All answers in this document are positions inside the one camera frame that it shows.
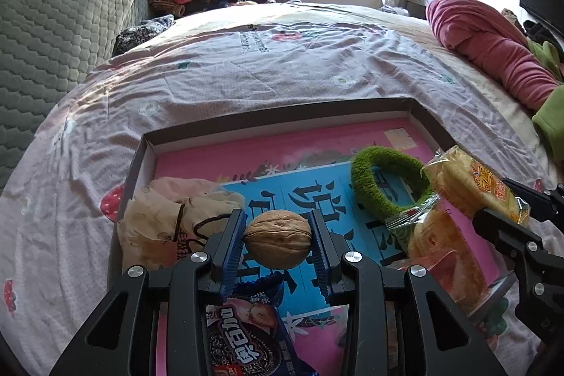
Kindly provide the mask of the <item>beige sheer drawstring pouch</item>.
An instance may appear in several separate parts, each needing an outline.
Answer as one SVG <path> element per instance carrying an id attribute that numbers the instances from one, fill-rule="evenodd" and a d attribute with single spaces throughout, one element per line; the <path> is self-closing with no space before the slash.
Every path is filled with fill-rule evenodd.
<path id="1" fill-rule="evenodd" d="M 170 267 L 224 231 L 245 198 L 201 178 L 157 178 L 138 187 L 118 221 L 123 270 L 142 265 L 149 271 Z"/>

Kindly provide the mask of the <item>pink rolled blanket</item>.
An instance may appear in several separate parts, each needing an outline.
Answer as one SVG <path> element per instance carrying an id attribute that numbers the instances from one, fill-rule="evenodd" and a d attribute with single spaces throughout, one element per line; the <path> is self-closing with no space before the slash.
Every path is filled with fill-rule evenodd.
<path id="1" fill-rule="evenodd" d="M 444 48 L 465 57 L 531 111 L 562 85 L 533 55 L 526 36 L 487 4 L 432 0 L 427 21 Z"/>

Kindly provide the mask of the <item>green cloth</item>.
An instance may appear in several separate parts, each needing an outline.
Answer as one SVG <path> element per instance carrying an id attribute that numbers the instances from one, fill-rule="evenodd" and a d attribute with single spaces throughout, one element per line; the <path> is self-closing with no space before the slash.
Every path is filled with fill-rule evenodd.
<path id="1" fill-rule="evenodd" d="M 563 162 L 563 64 L 557 48 L 549 41 L 543 44 L 527 39 L 529 50 L 540 65 L 555 79 L 557 86 L 533 116 L 533 127 L 555 163 Z"/>

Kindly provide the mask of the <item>dark shallow box tray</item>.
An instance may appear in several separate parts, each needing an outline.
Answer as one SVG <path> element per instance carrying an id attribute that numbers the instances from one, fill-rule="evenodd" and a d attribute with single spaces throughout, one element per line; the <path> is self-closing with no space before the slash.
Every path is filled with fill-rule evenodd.
<path id="1" fill-rule="evenodd" d="M 117 222 L 134 191 L 154 179 L 175 178 L 163 185 L 163 193 L 173 197 L 211 191 L 207 182 L 212 182 L 217 190 L 223 187 L 245 197 L 249 221 L 275 209 L 307 217 L 315 207 L 328 229 L 343 234 L 351 249 L 382 265 L 400 266 L 411 257 L 385 224 L 354 201 L 350 162 L 358 151 L 374 145 L 427 163 L 456 143 L 438 116 L 413 98 L 384 98 L 268 109 L 235 118 L 211 118 L 143 135 L 125 185 L 102 199 L 102 213 Z M 431 253 L 436 257 L 423 265 L 484 331 L 482 323 L 491 322 L 490 311 L 499 302 L 505 307 L 502 315 L 507 309 L 504 298 L 516 277 L 467 217 L 452 204 L 440 203 L 467 250 L 464 258 L 458 249 L 456 254 L 454 248 L 440 252 L 438 237 L 443 234 L 433 230 L 425 244 L 437 251 Z M 319 375 L 339 375 L 344 350 L 337 338 L 344 338 L 346 307 L 326 304 L 311 257 L 286 274 L 279 312 L 298 357 Z"/>

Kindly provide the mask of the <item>grey quilted headboard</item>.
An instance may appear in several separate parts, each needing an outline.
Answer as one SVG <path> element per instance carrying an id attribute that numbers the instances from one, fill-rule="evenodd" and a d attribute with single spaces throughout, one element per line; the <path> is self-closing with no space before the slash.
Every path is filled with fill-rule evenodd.
<path id="1" fill-rule="evenodd" d="M 1 181 L 51 109 L 149 16 L 147 0 L 1 0 Z"/>

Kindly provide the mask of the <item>pink and blue book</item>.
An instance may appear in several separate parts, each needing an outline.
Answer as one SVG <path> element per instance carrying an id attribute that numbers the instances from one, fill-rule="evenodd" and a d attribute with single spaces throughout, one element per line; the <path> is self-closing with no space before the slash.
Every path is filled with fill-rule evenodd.
<path id="1" fill-rule="evenodd" d="M 276 209 L 305 216 L 318 210 L 331 231 L 349 246 L 380 263 L 402 260 L 406 253 L 387 228 L 357 203 L 351 182 L 351 161 L 369 146 L 383 146 L 429 161 L 450 147 L 450 137 L 429 132 L 414 116 L 290 132 L 262 129 L 250 138 L 232 141 L 183 140 L 156 149 L 156 178 L 201 178 L 241 194 L 249 217 Z M 479 327 L 505 311 L 507 288 L 502 266 L 470 221 L 443 201 L 482 268 L 488 289 L 467 315 Z M 345 332 L 347 310 L 328 306 L 309 261 L 290 270 L 280 314 L 298 356 L 322 375 L 336 375 L 343 361 L 338 345 Z"/>

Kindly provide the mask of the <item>surprise egg toy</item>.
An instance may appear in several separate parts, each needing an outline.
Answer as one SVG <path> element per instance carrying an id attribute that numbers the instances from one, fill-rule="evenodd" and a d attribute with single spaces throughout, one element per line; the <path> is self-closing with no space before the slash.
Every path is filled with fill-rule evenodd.
<path id="1" fill-rule="evenodd" d="M 454 302 L 462 302 L 466 299 L 462 263 L 456 251 L 439 250 L 421 257 L 397 260 L 391 264 L 391 267 L 407 270 L 415 264 L 423 266 Z"/>

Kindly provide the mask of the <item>clear cracker stack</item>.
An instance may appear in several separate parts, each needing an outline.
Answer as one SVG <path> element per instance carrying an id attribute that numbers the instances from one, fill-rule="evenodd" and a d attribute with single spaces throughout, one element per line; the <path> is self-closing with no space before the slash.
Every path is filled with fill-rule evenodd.
<path id="1" fill-rule="evenodd" d="M 406 253 L 392 268 L 420 264 L 464 313 L 478 306 L 488 289 L 483 270 L 438 195 L 390 217 L 386 228 Z"/>

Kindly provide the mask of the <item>walnut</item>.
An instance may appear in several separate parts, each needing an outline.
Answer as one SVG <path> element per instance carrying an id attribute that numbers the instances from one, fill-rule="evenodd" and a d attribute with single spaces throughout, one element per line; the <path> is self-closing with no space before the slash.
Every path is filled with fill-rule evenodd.
<path id="1" fill-rule="evenodd" d="M 243 240 L 247 253 L 263 267 L 290 270 L 306 260 L 312 237 L 305 217 L 288 210 L 272 210 L 251 221 Z"/>

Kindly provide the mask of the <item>blue cookie packet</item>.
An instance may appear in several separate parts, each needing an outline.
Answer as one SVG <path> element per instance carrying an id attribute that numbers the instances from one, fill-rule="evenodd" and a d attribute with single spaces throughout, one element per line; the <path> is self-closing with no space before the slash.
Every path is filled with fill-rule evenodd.
<path id="1" fill-rule="evenodd" d="M 316 375 L 301 360 L 277 306 L 284 296 L 279 272 L 237 283 L 220 306 L 207 306 L 207 337 L 215 375 Z"/>

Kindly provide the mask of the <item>yellow rice cracker packet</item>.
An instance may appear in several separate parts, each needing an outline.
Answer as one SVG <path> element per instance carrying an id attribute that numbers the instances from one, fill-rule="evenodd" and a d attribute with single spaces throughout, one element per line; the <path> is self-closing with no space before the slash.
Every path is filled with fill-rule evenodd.
<path id="1" fill-rule="evenodd" d="M 529 204 L 459 146 L 436 155 L 423 166 L 422 174 L 442 198 L 468 218 L 489 208 L 516 224 L 529 224 Z"/>

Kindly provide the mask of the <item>dark floral pillow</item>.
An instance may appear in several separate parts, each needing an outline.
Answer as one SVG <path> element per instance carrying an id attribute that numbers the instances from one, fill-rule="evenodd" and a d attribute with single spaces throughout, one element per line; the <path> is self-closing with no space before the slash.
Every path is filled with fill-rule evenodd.
<path id="1" fill-rule="evenodd" d="M 143 20 L 140 24 L 128 27 L 116 38 L 113 57 L 127 53 L 129 50 L 155 38 L 170 29 L 175 23 L 172 14 Z"/>

